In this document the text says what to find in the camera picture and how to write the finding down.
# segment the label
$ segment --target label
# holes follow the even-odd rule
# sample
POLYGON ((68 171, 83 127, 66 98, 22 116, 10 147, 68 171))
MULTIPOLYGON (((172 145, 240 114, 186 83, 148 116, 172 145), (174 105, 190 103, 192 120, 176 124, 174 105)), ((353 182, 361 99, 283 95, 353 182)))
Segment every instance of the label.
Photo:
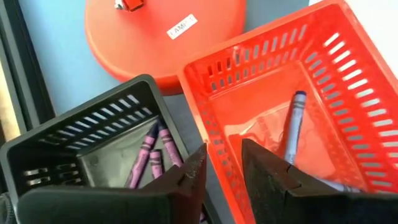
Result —
POLYGON ((187 16, 185 19, 169 29, 169 31, 167 31, 167 35, 174 40, 197 22, 198 20, 195 18, 195 16, 189 14, 189 16, 187 16))

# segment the crayon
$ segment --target crayon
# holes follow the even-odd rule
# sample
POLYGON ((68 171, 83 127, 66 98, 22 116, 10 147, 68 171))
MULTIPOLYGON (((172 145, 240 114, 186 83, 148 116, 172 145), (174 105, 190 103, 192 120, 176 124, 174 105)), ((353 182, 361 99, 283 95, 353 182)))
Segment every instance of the crayon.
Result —
POLYGON ((297 144, 299 142, 306 99, 307 94, 304 91, 296 91, 291 104, 293 108, 292 114, 290 115, 290 119, 288 121, 289 130, 287 132, 286 139, 285 160, 292 165, 294 164, 294 158, 297 153, 297 144))
POLYGON ((154 179, 160 177, 163 174, 162 151, 160 149, 151 151, 149 153, 149 162, 154 179))
POLYGON ((173 137, 170 134, 170 131, 166 128, 165 124, 162 121, 159 121, 158 124, 159 135, 162 138, 162 142, 166 148, 167 153, 169 154, 170 160, 172 161, 173 165, 181 167, 182 160, 173 141, 173 137))
POLYGON ((149 152, 153 149, 158 135, 158 125, 154 124, 149 132, 144 137, 144 142, 141 145, 136 161, 130 171, 129 178, 126 182, 126 187, 135 189, 138 186, 142 173, 148 161, 149 152))
POLYGON ((339 184, 339 183, 336 183, 336 182, 332 182, 332 181, 329 181, 329 180, 323 180, 323 179, 320 179, 320 178, 317 178, 317 180, 323 182, 324 184, 329 185, 330 187, 333 187, 334 189, 336 189, 336 190, 338 190, 340 192, 353 192, 353 193, 360 193, 361 192, 361 190, 359 190, 359 189, 357 189, 355 187, 346 186, 346 185, 339 184))

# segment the plastic basket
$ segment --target plastic basket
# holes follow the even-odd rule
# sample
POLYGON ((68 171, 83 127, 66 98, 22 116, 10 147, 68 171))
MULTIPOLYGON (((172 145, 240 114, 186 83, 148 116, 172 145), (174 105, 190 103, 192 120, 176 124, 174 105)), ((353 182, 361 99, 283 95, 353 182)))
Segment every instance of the plastic basket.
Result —
POLYGON ((362 188, 398 192, 397 80, 343 1, 323 1, 222 43, 180 74, 236 223, 254 222, 242 138, 279 156, 293 94, 308 100, 296 165, 362 188))
MULTIPOLYGON (((140 75, 7 142, 1 165, 14 209, 18 198, 47 185, 124 187, 145 134, 161 116, 185 160, 187 150, 154 79, 140 75)), ((155 148, 163 148, 160 138, 155 148)), ((164 167, 172 165, 164 155, 164 167)), ((140 187, 153 179, 147 166, 140 187)), ((206 196, 210 220, 217 219, 206 196)))

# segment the orange lamp base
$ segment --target orange lamp base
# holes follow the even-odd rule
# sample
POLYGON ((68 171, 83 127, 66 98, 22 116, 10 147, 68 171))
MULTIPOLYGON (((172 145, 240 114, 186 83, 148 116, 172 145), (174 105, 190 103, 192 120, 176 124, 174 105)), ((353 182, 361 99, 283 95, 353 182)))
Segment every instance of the orange lamp base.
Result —
POLYGON ((162 93, 182 92, 187 58, 243 31, 245 0, 146 0, 134 12, 114 0, 87 0, 85 29, 100 64, 125 82, 151 74, 162 93))

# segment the crayon wrapper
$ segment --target crayon wrapper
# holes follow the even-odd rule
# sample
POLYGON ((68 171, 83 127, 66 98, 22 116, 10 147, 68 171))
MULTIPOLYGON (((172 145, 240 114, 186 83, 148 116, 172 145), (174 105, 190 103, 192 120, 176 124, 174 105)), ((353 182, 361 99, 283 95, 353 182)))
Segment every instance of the crayon wrapper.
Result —
POLYGON ((169 154, 170 160, 172 161, 173 165, 181 167, 182 160, 180 158, 180 154, 178 153, 177 147, 173 142, 173 139, 171 139, 169 130, 163 129, 159 132, 159 134, 160 137, 162 138, 162 142, 169 154))

